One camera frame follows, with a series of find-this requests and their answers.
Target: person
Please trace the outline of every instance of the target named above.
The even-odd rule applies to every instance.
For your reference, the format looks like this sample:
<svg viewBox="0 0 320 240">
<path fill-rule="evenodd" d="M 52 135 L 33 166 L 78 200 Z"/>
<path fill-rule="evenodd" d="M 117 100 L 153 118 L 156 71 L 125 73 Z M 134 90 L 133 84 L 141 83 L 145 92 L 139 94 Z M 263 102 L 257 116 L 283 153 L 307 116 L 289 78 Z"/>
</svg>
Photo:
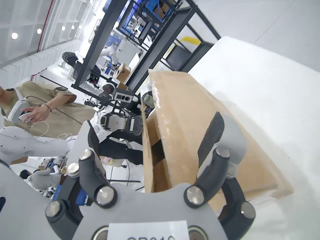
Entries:
<svg viewBox="0 0 320 240">
<path fill-rule="evenodd" d="M 51 173 L 52 169 L 46 170 L 37 169 L 32 174 L 30 171 L 24 169 L 20 172 L 20 177 L 30 182 L 31 186 L 37 190 L 43 191 L 49 187 L 57 188 L 58 185 L 62 185 L 67 176 L 60 175 L 56 166 L 54 166 L 55 173 Z"/>
<path fill-rule="evenodd" d="M 23 111 L 30 113 L 21 123 L 13 124 L 4 119 L 3 124 L 5 127 L 20 127 L 33 136 L 60 138 L 63 134 L 77 135 L 83 122 L 95 114 L 92 107 L 75 103 L 77 96 L 64 87 L 27 81 L 17 89 L 31 106 Z M 15 89 L 4 90 L 0 87 L 3 116 L 9 115 L 17 101 Z"/>
</svg>

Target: floor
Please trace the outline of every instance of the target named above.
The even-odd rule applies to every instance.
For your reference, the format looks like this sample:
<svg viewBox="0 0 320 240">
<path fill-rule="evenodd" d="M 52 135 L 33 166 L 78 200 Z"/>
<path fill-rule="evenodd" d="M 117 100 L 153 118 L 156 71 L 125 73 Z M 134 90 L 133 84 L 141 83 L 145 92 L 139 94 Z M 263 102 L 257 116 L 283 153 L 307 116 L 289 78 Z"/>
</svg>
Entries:
<svg viewBox="0 0 320 240">
<path fill-rule="evenodd" d="M 194 1 L 222 37 L 249 42 L 320 71 L 319 0 Z M 198 17 L 190 23 L 205 40 L 214 42 Z"/>
<path fill-rule="evenodd" d="M 243 239 L 318 240 L 320 73 L 227 37 L 189 73 L 226 105 L 295 190 L 254 204 L 257 216 Z"/>
</svg>

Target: wrist bracelet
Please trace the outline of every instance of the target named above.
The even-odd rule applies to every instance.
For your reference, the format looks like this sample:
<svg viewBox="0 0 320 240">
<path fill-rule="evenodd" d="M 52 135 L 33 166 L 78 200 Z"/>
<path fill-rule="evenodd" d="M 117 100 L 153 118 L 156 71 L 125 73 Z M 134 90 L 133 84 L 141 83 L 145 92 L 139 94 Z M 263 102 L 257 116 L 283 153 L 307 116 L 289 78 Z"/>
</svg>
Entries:
<svg viewBox="0 0 320 240">
<path fill-rule="evenodd" d="M 48 108 L 49 108 L 50 113 L 52 112 L 52 109 L 51 109 L 48 105 L 46 105 L 45 103 L 44 103 L 43 105 L 45 105 L 46 107 L 48 107 Z"/>
</svg>

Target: label sticker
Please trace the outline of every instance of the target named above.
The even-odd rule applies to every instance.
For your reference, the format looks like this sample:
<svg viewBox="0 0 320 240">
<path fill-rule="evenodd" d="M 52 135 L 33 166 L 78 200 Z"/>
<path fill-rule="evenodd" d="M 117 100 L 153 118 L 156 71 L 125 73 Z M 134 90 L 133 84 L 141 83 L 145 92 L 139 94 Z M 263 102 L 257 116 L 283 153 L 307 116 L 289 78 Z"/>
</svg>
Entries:
<svg viewBox="0 0 320 240">
<path fill-rule="evenodd" d="M 112 223 L 108 240 L 189 240 L 187 221 Z"/>
</svg>

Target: hand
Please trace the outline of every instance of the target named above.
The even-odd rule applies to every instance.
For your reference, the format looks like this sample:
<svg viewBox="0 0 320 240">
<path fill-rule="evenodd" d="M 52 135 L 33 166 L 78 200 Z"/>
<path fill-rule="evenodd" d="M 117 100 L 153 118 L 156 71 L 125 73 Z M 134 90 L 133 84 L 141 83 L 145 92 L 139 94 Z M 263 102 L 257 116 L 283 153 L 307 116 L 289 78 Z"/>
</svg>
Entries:
<svg viewBox="0 0 320 240">
<path fill-rule="evenodd" d="M 28 108 L 22 109 L 21 111 L 31 112 L 31 113 L 28 113 L 28 115 L 24 118 L 24 120 L 22 121 L 23 123 L 25 123 L 25 121 L 29 120 L 30 118 L 32 118 L 30 120 L 30 123 L 45 121 L 50 114 L 50 109 L 45 105 L 38 106 L 38 107 L 28 107 Z"/>
</svg>

